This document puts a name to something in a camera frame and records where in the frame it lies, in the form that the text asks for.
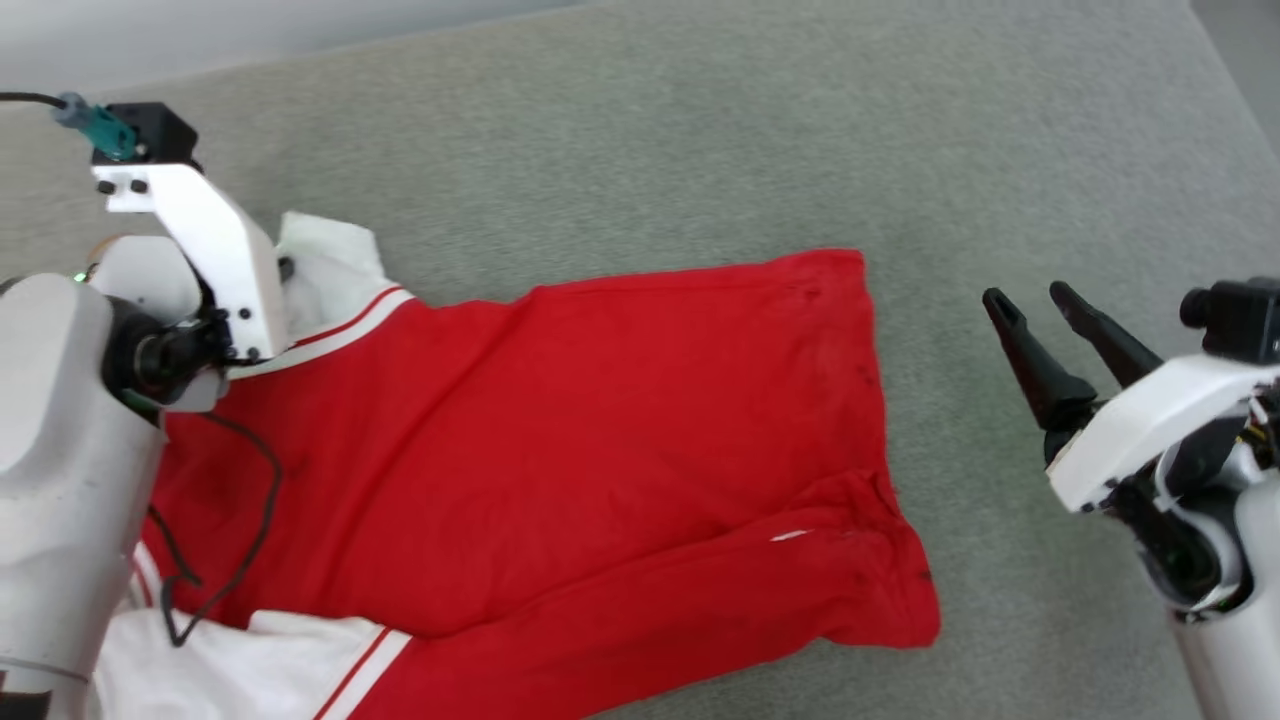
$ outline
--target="black cable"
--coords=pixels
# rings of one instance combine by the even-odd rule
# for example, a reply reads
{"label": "black cable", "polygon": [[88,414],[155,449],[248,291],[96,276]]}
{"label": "black cable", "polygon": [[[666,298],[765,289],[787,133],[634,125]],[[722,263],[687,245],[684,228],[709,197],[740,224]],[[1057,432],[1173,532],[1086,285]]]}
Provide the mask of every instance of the black cable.
{"label": "black cable", "polygon": [[280,465],[280,459],[275,456],[275,452],[269,445],[266,445],[266,442],[262,441],[262,438],[253,434],[253,432],[244,425],[228,420],[221,415],[215,415],[214,413],[201,413],[201,415],[250,441],[259,454],[271,465],[271,486],[270,489],[266,491],[266,501],[262,503],[262,524],[259,527],[257,536],[253,537],[253,542],[244,552],[243,560],[241,560],[239,565],[236,568],[236,573],[229,580],[227,580],[227,583],[223,584],[221,588],[219,588],[218,592],[214,593],[212,597],[205,601],[205,603],[201,605],[195,614],[192,614],[191,621],[187,623],[187,626],[180,633],[173,621],[173,588],[178,584],[178,580],[187,580],[196,587],[201,585],[201,580],[183,559],[182,552],[178,550],[178,543],[174,539],[173,533],[169,530],[169,525],[164,521],[164,518],[160,516],[160,511],[156,510],[155,506],[147,507],[147,515],[155,520],[156,527],[160,528],[160,534],[164,536],[164,542],[169,548],[169,555],[173,556],[174,565],[178,566],[178,574],[165,578],[164,584],[160,588],[160,610],[164,614],[165,629],[169,630],[169,643],[173,644],[173,647],[182,647],[186,644],[187,638],[191,637],[191,632],[196,629],[196,624],[204,620],[205,616],[209,615],[209,611],[212,610],[215,605],[227,597],[227,594],[244,579],[244,574],[248,573],[250,565],[253,564],[253,560],[257,557],[257,552],[262,550],[262,543],[266,542],[268,530],[271,528],[271,515],[275,512],[275,498],[279,496],[280,486],[284,480],[284,466]]}
{"label": "black cable", "polygon": [[54,97],[52,95],[41,95],[40,92],[0,92],[0,102],[44,102],[59,110],[67,106],[65,100]]}
{"label": "black cable", "polygon": [[1267,414],[1267,425],[1262,428],[1262,432],[1267,436],[1267,448],[1271,450],[1271,465],[1280,465],[1280,419],[1276,419],[1275,413],[1280,410],[1276,407],[1275,395],[1263,395],[1258,397],[1258,404],[1262,405],[1262,410]]}

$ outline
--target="red shirt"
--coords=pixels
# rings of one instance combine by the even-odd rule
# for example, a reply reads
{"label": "red shirt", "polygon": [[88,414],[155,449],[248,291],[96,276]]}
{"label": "red shirt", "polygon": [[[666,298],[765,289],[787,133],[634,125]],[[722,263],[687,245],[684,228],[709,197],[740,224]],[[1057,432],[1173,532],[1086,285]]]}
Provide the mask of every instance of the red shirt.
{"label": "red shirt", "polygon": [[[861,256],[837,250],[509,305],[387,290],[218,406],[285,479],[211,618],[411,635],[352,717],[577,717],[818,637],[929,644],[872,315]],[[270,469],[206,419],[168,430],[154,503],[205,579],[179,585],[192,611],[257,532]]]}

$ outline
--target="red stripe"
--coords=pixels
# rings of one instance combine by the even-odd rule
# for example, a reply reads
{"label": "red stripe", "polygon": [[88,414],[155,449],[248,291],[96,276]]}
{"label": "red stripe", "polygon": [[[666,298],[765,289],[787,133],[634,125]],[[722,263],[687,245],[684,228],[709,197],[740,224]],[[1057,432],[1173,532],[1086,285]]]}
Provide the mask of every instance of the red stripe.
{"label": "red stripe", "polygon": [[394,286],[394,287],[389,287],[389,288],[379,292],[378,296],[374,297],[374,300],[370,301],[369,305],[366,305],[365,309],[361,310],[360,314],[356,315],[355,318],[347,320],[346,323],[338,325],[337,328],[330,328],[330,329],[325,331],[323,333],[317,333],[317,334],[314,334],[311,337],[302,338],[298,342],[296,342],[293,345],[293,347],[302,347],[303,345],[311,345],[312,342],[324,340],[324,338],[330,337],[330,336],[335,336],[335,334],[340,333],[342,331],[349,329],[352,325],[355,325],[360,320],[364,320],[365,315],[367,315],[370,310],[372,310],[374,307],[376,307],[378,302],[380,302],[381,299],[384,299],[388,295],[396,292],[397,290],[401,290],[401,287],[399,286]]}
{"label": "red stripe", "polygon": [[351,679],[356,676],[356,673],[360,673],[360,669],[365,665],[365,661],[369,660],[369,656],[372,655],[375,650],[378,650],[378,646],[383,644],[383,638],[390,634],[390,632],[392,632],[390,628],[383,628],[383,632],[378,633],[378,637],[374,638],[372,644],[369,646],[369,650],[365,651],[365,655],[361,655],[360,660],[357,660],[356,664],[352,665],[351,671],[347,673],[347,676],[343,678],[340,683],[338,683],[338,688],[333,691],[332,696],[329,696],[329,701],[324,703],[324,707],[320,708],[320,712],[316,712],[315,720],[321,720],[324,717],[324,714],[329,712],[329,708],[333,707],[333,703],[338,702],[338,696],[342,694],[342,691],[347,689],[347,685],[351,684]]}
{"label": "red stripe", "polygon": [[138,587],[142,588],[142,602],[151,607],[151,589],[147,588],[147,579],[142,575],[142,566],[138,565],[136,557],[129,557],[129,565],[133,565],[133,577],[138,579]]}

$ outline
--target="teal connector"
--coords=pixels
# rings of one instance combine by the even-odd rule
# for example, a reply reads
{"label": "teal connector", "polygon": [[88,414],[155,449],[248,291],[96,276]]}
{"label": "teal connector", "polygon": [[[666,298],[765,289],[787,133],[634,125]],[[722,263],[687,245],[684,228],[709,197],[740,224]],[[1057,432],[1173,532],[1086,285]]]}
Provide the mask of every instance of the teal connector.
{"label": "teal connector", "polygon": [[74,92],[64,92],[59,97],[67,102],[67,106],[54,110],[54,119],[58,120],[58,124],[79,131],[93,143],[93,147],[111,160],[131,160],[137,155],[138,135],[120,118],[101,105],[90,106],[83,97]]}

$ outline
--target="gray carpet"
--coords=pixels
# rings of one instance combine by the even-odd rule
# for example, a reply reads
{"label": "gray carpet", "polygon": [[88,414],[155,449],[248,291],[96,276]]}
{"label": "gray carpet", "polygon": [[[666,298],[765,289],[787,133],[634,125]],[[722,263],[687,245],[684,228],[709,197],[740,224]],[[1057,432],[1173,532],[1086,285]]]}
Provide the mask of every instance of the gray carpet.
{"label": "gray carpet", "polygon": [[[957,5],[634,0],[120,97],[196,124],[210,177],[266,227],[300,209],[374,228],[436,304],[867,252],[941,639],[817,643],[611,717],[1190,720],[1125,534],[1057,506],[978,299],[1002,286],[1098,380],[1055,278],[1190,351],[1185,290],[1280,269],[1280,164],[1184,1]],[[0,138],[5,273],[74,268],[127,225],[41,111],[0,115]]]}

